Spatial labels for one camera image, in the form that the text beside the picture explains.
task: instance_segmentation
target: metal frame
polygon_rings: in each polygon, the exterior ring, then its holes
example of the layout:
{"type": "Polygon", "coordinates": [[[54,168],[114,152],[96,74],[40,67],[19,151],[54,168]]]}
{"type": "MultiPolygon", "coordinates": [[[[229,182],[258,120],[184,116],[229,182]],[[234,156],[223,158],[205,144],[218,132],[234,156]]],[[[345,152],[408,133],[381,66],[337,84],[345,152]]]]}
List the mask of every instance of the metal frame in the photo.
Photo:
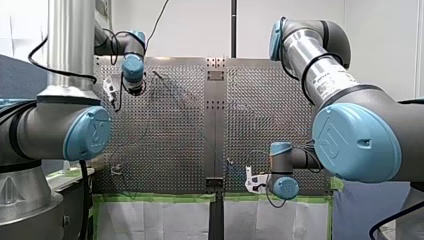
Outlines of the metal frame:
{"type": "MultiPolygon", "coordinates": [[[[97,57],[96,62],[95,71],[99,82],[111,74],[119,75],[119,61],[116,66],[110,66],[109,57],[97,57]]],[[[123,111],[119,114],[112,113],[114,132],[103,156],[104,168],[98,171],[99,177],[95,181],[96,188],[101,192],[130,190],[181,194],[245,191],[243,178],[244,167],[248,164],[248,151],[258,149],[267,152],[272,141],[287,140],[299,145],[308,139],[312,107],[303,98],[298,83],[289,79],[278,63],[250,59],[146,58],[146,66],[149,88],[147,94],[135,98],[124,93],[123,111]],[[175,106],[168,90],[161,88],[161,83],[157,82],[152,71],[165,77],[171,91],[183,92],[182,98],[186,104],[182,109],[175,106]],[[162,92],[159,95],[149,93],[155,91],[162,92]],[[156,105],[149,106],[152,98],[156,105]],[[235,100],[241,106],[239,108],[251,108],[250,113],[235,119],[235,100]],[[169,131],[162,131],[163,126],[159,126],[160,124],[170,125],[165,126],[169,131]],[[111,176],[108,158],[113,154],[113,149],[129,135],[143,134],[146,126],[150,126],[149,134],[153,137],[126,146],[126,149],[124,146],[113,156],[113,164],[123,164],[122,173],[127,175],[127,181],[122,176],[111,176]],[[253,127],[262,127],[264,131],[251,131],[253,127]],[[234,142],[231,138],[234,134],[243,139],[238,143],[234,142]],[[152,147],[151,142],[155,138],[167,144],[170,141],[180,141],[178,146],[189,150],[172,148],[165,155],[160,155],[157,151],[149,152],[145,148],[149,148],[149,145],[152,147]],[[125,169],[126,162],[133,164],[131,169],[125,169]],[[240,171],[235,173],[234,169],[237,168],[240,171]],[[148,177],[152,171],[155,172],[155,179],[148,177]],[[223,181],[224,178],[227,181],[222,189],[207,186],[206,179],[223,181]]],[[[253,171],[267,171],[266,158],[260,155],[253,157],[253,171]]],[[[303,195],[331,194],[329,177],[324,173],[314,175],[307,170],[298,170],[295,171],[295,177],[303,195]]]]}

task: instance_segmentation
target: pegboard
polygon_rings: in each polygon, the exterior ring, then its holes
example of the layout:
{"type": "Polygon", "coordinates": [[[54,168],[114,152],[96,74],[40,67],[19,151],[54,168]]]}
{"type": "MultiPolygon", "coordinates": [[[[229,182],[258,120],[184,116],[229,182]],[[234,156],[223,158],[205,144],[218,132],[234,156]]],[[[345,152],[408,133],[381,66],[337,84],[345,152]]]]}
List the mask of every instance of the pegboard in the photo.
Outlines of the pegboard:
{"type": "MultiPolygon", "coordinates": [[[[108,76],[120,77],[121,59],[115,66],[109,57],[96,60],[99,83],[108,76]]],[[[205,60],[147,59],[146,66],[147,91],[143,95],[134,97],[124,92],[118,113],[104,105],[113,119],[112,133],[99,160],[103,164],[94,188],[102,193],[201,193],[205,188],[205,60]],[[122,174],[111,173],[117,165],[122,174]]],[[[100,86],[97,92],[105,99],[100,86]]]]}
{"type": "MultiPolygon", "coordinates": [[[[244,192],[244,168],[253,174],[268,172],[272,142],[290,141],[304,145],[310,138],[312,107],[299,82],[287,76],[280,63],[268,60],[228,59],[227,124],[225,130],[225,167],[227,191],[244,192]]],[[[309,170],[295,170],[301,194],[322,195],[329,190],[329,178],[309,170]]]]}
{"type": "MultiPolygon", "coordinates": [[[[210,89],[211,65],[206,58],[146,59],[145,94],[134,97],[124,93],[119,113],[104,103],[113,127],[109,144],[97,159],[101,162],[94,181],[97,192],[203,193],[209,176],[205,173],[210,172],[205,169],[210,166],[205,163],[209,153],[221,163],[213,166],[224,166],[225,190],[244,192],[250,151],[268,152],[274,141],[305,144],[312,108],[299,83],[289,79],[280,64],[268,60],[224,61],[220,66],[224,87],[210,89]],[[225,107],[220,109],[224,126],[211,129],[207,124],[211,109],[206,108],[213,106],[209,99],[214,91],[222,91],[217,95],[225,98],[225,107]],[[210,131],[223,137],[209,139],[210,131]],[[122,174],[113,175],[110,168],[117,164],[122,166],[122,174]]],[[[119,66],[120,59],[112,66],[109,57],[97,58],[99,83],[108,76],[120,76],[119,66]]],[[[105,99],[101,86],[96,90],[105,99]]],[[[250,165],[255,174],[267,172],[268,157],[252,154],[250,165]]],[[[296,170],[295,177],[302,194],[323,195],[329,189],[324,173],[296,170]]]]}

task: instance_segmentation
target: green tape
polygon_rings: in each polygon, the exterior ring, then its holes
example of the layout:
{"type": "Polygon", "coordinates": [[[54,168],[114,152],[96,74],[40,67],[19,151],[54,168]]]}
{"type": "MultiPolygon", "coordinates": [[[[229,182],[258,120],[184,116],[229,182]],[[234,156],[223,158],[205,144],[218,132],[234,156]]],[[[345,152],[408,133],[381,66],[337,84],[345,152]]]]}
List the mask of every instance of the green tape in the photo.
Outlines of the green tape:
{"type": "Polygon", "coordinates": [[[160,203],[203,203],[214,200],[213,194],[155,194],[125,192],[125,194],[94,195],[93,201],[104,202],[160,202],[160,203]]]}
{"type": "Polygon", "coordinates": [[[343,191],[344,183],[340,178],[331,177],[330,178],[330,187],[332,190],[343,191]]]}
{"type": "MultiPolygon", "coordinates": [[[[269,194],[269,198],[272,201],[281,201],[278,197],[273,194],[269,194]]],[[[253,194],[253,193],[226,193],[224,197],[225,201],[230,202],[242,202],[242,201],[259,201],[268,200],[265,194],[253,194]]],[[[304,202],[304,203],[328,203],[332,200],[331,196],[297,196],[295,199],[290,200],[291,202],[304,202]]]]}
{"type": "Polygon", "coordinates": [[[94,240],[97,240],[97,223],[99,220],[99,207],[100,207],[100,202],[98,201],[94,201],[93,202],[93,238],[94,240]]]}

